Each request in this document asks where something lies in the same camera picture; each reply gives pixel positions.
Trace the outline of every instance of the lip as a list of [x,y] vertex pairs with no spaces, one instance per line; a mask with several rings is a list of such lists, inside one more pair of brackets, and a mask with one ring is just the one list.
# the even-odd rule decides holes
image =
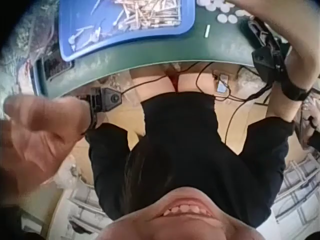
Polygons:
[[179,221],[179,223],[183,224],[185,221],[192,221],[198,220],[202,221],[206,224],[214,228],[221,228],[224,229],[224,225],[218,219],[211,217],[211,216],[203,216],[196,213],[182,213],[182,214],[175,214],[175,215],[168,215],[168,216],[160,216],[154,219],[157,223],[168,223],[168,221]]
[[[201,209],[205,209],[210,214],[210,216],[203,215],[203,214],[197,214],[197,213],[192,214],[191,212],[185,212],[185,213],[183,212],[183,213],[177,213],[177,214],[174,214],[174,215],[171,215],[171,216],[163,216],[166,210],[171,209],[173,207],[181,206],[181,205],[195,205],[195,206],[198,206]],[[210,208],[206,204],[204,204],[202,201],[200,201],[200,200],[198,200],[196,198],[180,198],[180,199],[176,199],[175,201],[173,201],[170,204],[166,205],[155,216],[155,218],[159,218],[159,217],[166,218],[166,217],[186,216],[186,215],[199,216],[199,217],[202,217],[202,218],[210,218],[210,219],[214,218],[214,213],[210,210]]]

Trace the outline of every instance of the black shirt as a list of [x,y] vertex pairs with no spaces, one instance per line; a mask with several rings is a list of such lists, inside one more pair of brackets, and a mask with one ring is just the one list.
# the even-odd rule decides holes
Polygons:
[[[176,188],[193,187],[254,228],[270,216],[283,181],[292,123],[269,117],[251,124],[242,153],[236,155],[218,134],[212,96],[166,93],[143,102],[142,107],[146,135],[161,145],[171,161],[172,179],[156,200]],[[130,153],[127,132],[104,123],[86,139],[99,203],[115,220],[124,215],[121,201]]]

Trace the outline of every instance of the green table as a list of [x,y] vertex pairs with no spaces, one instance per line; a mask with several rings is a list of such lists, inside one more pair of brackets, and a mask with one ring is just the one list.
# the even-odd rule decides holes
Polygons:
[[[218,14],[197,7],[195,24],[183,35],[123,43],[76,59],[71,70],[51,82],[42,81],[44,91],[55,98],[114,73],[161,63],[214,61],[252,66],[253,47],[244,27],[248,18],[222,24],[217,21]],[[208,24],[209,37],[205,38]]]

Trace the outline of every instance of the blue tray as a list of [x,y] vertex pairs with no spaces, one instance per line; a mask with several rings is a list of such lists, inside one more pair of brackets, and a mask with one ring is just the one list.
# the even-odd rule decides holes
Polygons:
[[59,7],[59,45],[63,60],[71,61],[100,48],[121,42],[153,36],[179,35],[187,32],[195,23],[195,0],[181,1],[181,23],[178,26],[139,29],[133,31],[116,31],[112,36],[102,38],[97,43],[91,43],[84,48],[73,51],[68,42],[76,29],[94,26],[87,29],[76,39],[76,45],[83,45],[95,29],[101,27],[102,33],[114,31],[113,22],[123,10],[122,5],[113,3],[113,0],[101,0],[97,9],[91,15],[97,0],[61,0]]

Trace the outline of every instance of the teeth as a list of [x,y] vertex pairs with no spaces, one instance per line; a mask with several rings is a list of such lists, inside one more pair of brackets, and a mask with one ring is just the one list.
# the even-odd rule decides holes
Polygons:
[[171,212],[174,213],[174,214],[177,213],[178,211],[179,211],[179,207],[178,206],[175,206],[174,208],[171,209]]
[[210,216],[210,214],[205,209],[202,209],[196,205],[186,205],[186,204],[175,206],[171,209],[166,210],[163,216],[173,215],[176,213],[195,213],[195,214]]
[[190,209],[189,205],[181,205],[180,206],[180,211],[183,213],[189,212],[189,209]]
[[194,212],[195,214],[200,213],[200,208],[199,208],[198,206],[192,205],[192,206],[190,206],[190,209],[191,209],[191,211]]
[[171,211],[167,210],[167,211],[164,212],[163,216],[167,216],[169,213],[171,213]]
[[200,209],[200,213],[202,213],[202,214],[207,214],[207,211],[206,210],[204,210],[204,209]]

